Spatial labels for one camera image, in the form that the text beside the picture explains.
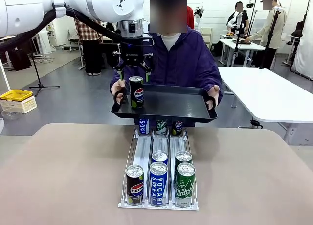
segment person holding tray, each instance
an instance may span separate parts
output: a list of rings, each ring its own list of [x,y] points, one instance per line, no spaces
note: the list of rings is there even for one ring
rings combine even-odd
[[[143,47],[144,54],[153,53],[154,70],[148,84],[204,88],[218,104],[222,98],[218,66],[202,35],[186,26],[186,3],[187,0],[150,0],[150,35],[155,45]],[[112,95],[125,87],[130,77],[145,77],[140,67],[124,67],[124,74],[121,81],[114,72]]]

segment purple jacket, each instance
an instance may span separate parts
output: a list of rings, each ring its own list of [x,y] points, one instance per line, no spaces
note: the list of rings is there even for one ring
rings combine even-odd
[[[221,76],[214,58],[207,48],[202,35],[187,28],[175,45],[167,50],[161,36],[151,34],[155,45],[144,47],[144,53],[153,53],[154,71],[149,84],[181,87],[197,87],[209,90],[214,85],[221,87]],[[138,67],[124,68],[125,81],[131,76],[145,77],[143,69]],[[110,87],[119,79],[114,73]]]

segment red jacket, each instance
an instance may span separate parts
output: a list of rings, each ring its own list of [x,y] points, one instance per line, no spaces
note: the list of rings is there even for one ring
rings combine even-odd
[[[187,25],[194,29],[194,12],[189,6],[187,6]]]

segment metal shelf divider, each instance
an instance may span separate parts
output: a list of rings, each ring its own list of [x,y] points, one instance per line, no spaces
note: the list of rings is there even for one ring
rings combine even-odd
[[[155,207],[151,206],[150,200],[150,171],[149,167],[152,162],[152,152],[156,150],[166,151],[168,158],[168,180],[166,185],[166,203],[165,206]],[[181,136],[171,136],[170,132],[167,135],[156,135],[152,130],[151,135],[140,135],[138,130],[134,130],[133,139],[130,145],[129,154],[126,162],[125,173],[122,185],[122,198],[118,204],[120,208],[136,208],[136,209],[167,209],[167,210],[187,210],[198,211],[198,199],[197,199],[197,182],[195,180],[193,187],[193,196],[191,206],[188,208],[180,208],[175,206],[175,190],[173,187],[174,180],[174,167],[175,167],[175,154],[177,151],[189,151],[191,152],[187,131],[184,130]],[[143,202],[141,205],[129,205],[127,204],[127,190],[126,190],[126,168],[132,164],[140,165],[144,169],[144,192]]]

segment soda can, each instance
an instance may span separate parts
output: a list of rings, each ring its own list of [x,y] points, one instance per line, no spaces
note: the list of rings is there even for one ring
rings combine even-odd
[[[196,169],[190,163],[181,163],[178,165],[177,187],[175,190],[175,205],[177,207],[190,207],[195,173]]]
[[[158,135],[165,135],[166,131],[167,131],[167,121],[163,121],[163,120],[156,120],[156,133]]]
[[[129,85],[131,89],[131,106],[134,109],[143,107],[143,78],[130,77]]]
[[[182,121],[174,121],[172,123],[172,134],[181,135],[182,133]]]
[[[126,169],[127,203],[139,205],[143,201],[143,168],[130,165]]]
[[[139,133],[147,135],[149,133],[149,120],[139,119]]]
[[[163,162],[150,165],[151,205],[164,206],[166,196],[167,166]]]
[[[191,163],[192,155],[190,152],[187,151],[178,151],[175,154],[175,168],[174,168],[174,188],[176,188],[176,177],[177,177],[177,167],[181,163]]]
[[[168,155],[165,151],[156,150],[152,153],[152,163],[154,162],[163,162],[167,165]]]

